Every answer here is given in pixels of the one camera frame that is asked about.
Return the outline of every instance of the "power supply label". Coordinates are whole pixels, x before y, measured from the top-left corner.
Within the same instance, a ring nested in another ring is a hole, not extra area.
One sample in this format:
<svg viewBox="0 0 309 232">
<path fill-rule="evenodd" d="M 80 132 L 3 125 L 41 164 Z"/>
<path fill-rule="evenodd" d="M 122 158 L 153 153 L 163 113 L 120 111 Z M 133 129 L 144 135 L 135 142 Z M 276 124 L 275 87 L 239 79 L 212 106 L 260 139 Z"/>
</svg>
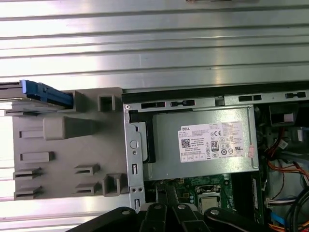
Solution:
<svg viewBox="0 0 309 232">
<path fill-rule="evenodd" d="M 244 157 L 241 122 L 182 126 L 178 141 L 182 163 Z"/>
</svg>

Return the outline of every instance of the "corrugated metal surface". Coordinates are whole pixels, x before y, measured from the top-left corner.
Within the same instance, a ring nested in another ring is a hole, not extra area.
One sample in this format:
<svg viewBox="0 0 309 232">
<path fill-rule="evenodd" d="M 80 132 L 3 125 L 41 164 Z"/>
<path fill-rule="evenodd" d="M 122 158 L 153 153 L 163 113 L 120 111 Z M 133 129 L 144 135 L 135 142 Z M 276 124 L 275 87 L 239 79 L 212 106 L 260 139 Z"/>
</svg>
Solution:
<svg viewBox="0 0 309 232">
<path fill-rule="evenodd" d="M 0 81 L 25 78 L 62 90 L 308 80 L 308 43 L 308 0 L 0 0 Z M 2 200 L 14 191 L 12 122 L 5 120 Z M 117 206 L 104 198 L 52 200 L 0 202 L 0 230 L 65 231 Z"/>
</svg>

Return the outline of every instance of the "pink sticker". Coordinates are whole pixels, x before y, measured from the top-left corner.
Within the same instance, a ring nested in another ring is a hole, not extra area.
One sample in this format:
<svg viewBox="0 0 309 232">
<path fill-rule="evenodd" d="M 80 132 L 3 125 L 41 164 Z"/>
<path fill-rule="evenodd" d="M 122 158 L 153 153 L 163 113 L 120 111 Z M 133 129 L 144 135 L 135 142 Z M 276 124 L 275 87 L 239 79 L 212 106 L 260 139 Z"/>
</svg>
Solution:
<svg viewBox="0 0 309 232">
<path fill-rule="evenodd" d="M 254 157 L 254 146 L 252 144 L 250 144 L 250 146 L 249 146 L 248 157 L 251 158 L 251 159 L 253 159 L 253 157 Z"/>
</svg>

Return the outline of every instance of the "green circuit board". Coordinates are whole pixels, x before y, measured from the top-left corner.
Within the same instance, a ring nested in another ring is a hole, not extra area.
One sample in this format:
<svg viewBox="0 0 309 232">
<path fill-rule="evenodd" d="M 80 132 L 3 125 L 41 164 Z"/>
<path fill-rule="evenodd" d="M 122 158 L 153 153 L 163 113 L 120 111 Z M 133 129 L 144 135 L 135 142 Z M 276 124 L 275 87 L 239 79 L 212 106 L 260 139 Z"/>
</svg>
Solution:
<svg viewBox="0 0 309 232">
<path fill-rule="evenodd" d="M 225 209 L 234 208 L 232 184 L 229 181 L 229 178 L 223 175 L 147 181 L 145 182 L 146 202 L 155 202 L 156 188 L 160 188 L 160 186 L 164 185 L 171 185 L 175 187 L 179 202 L 193 203 L 197 207 L 199 194 L 197 192 L 197 188 L 202 186 L 218 185 L 221 186 L 221 207 Z"/>
</svg>

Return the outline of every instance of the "80 plus logo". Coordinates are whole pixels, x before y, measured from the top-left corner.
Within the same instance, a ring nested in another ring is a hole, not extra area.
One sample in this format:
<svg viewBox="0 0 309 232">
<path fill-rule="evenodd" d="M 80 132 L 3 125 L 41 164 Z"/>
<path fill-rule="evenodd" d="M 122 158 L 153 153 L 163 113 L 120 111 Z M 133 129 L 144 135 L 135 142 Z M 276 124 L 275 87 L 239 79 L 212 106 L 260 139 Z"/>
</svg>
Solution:
<svg viewBox="0 0 309 232">
<path fill-rule="evenodd" d="M 211 141 L 211 151 L 219 151 L 219 142 Z"/>
</svg>

